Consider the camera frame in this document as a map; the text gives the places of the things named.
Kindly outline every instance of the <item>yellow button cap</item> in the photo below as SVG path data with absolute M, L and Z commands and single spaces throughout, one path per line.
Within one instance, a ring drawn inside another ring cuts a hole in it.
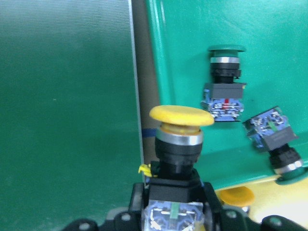
M 208 126 L 214 123 L 209 112 L 177 105 L 156 106 L 150 111 L 150 117 L 163 123 L 183 126 Z
M 250 206 L 255 201 L 254 193 L 245 186 L 222 190 L 219 197 L 224 203 L 237 207 Z

